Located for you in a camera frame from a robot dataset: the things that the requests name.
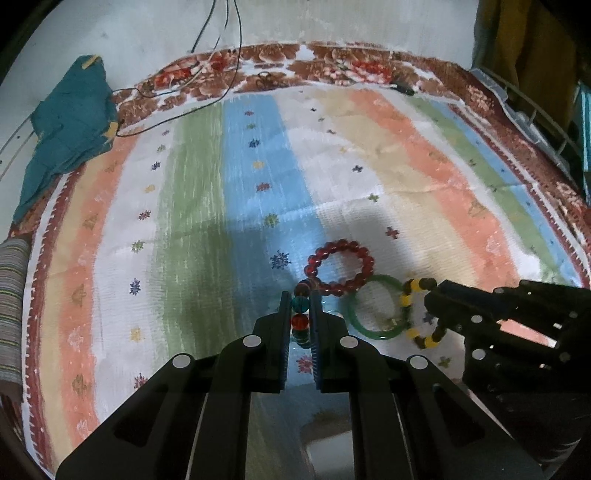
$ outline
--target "brown curtain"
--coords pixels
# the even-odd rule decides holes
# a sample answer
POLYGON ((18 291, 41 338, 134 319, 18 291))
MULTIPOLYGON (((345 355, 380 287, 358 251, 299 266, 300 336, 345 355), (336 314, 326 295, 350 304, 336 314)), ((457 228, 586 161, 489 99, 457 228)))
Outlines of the brown curtain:
MULTIPOLYGON (((482 0, 478 21, 498 25, 483 64, 540 105, 565 131, 573 113, 577 52, 539 0, 482 0)), ((518 109, 529 113, 524 102, 518 109)))

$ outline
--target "floral blanket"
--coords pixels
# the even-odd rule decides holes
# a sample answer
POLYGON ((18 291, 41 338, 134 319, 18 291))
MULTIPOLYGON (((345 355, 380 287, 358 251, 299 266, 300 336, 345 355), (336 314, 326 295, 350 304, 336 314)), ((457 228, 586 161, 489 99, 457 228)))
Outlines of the floral blanket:
MULTIPOLYGON (((117 138, 20 226, 35 231, 24 433, 50 473, 170 356, 212 355, 251 332, 327 241, 360 242, 376 273, 401 281, 589 287, 587 207, 455 65, 376 47, 275 44, 244 47, 240 58, 185 57, 137 87, 115 96, 121 134, 229 93, 117 138), (188 83, 178 72, 195 68, 188 83), (146 98, 163 78, 176 91, 146 98)), ((338 281, 358 268, 332 255, 319 276, 338 281)), ((358 300, 366 328, 392 327, 398 306, 383 287, 368 284, 358 300)), ((324 308, 346 313, 346 302, 326 297, 324 308)), ((435 320, 420 303, 413 323, 430 333, 435 320)), ((400 358, 419 351, 403 335, 371 341, 400 358)), ((319 413, 348 410, 338 395, 302 400, 313 390, 310 353, 290 349, 287 390, 305 408, 286 421, 285 405, 254 397, 249 478, 307 478, 292 455, 300 431, 319 413)), ((459 336, 424 352, 461 377, 459 336)))

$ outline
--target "white wall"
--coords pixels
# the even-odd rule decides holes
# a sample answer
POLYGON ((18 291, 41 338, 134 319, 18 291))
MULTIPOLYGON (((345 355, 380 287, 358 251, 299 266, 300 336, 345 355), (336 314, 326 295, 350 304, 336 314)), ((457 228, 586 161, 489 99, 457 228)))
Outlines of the white wall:
MULTIPOLYGON (((478 0, 237 0, 245 45, 262 41, 365 41, 472 65, 478 0)), ((39 26, 0 86, 0 145, 49 94, 74 60, 100 54, 112 88, 133 85, 193 45, 210 0, 64 0, 39 26)), ((213 47, 225 20, 225 0, 198 50, 213 47)), ((238 45, 230 23, 220 45, 238 45)), ((2 155, 0 175, 17 149, 2 155)), ((18 203, 24 164, 17 157, 0 181, 0 237, 18 203)))

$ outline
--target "striped pillow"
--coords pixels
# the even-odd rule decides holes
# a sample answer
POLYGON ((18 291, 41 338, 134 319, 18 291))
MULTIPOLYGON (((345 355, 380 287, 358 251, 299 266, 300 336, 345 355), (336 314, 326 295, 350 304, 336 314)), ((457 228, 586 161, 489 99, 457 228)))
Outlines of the striped pillow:
POLYGON ((0 393, 22 401, 22 294, 30 243, 20 237, 0 244, 0 393))

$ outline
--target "teal bead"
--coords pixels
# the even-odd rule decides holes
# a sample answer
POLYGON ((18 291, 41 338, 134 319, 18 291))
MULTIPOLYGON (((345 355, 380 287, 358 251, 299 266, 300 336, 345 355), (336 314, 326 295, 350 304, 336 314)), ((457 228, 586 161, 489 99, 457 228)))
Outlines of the teal bead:
POLYGON ((306 313, 310 308, 310 300, 307 297, 293 297, 291 309, 296 313, 306 313))

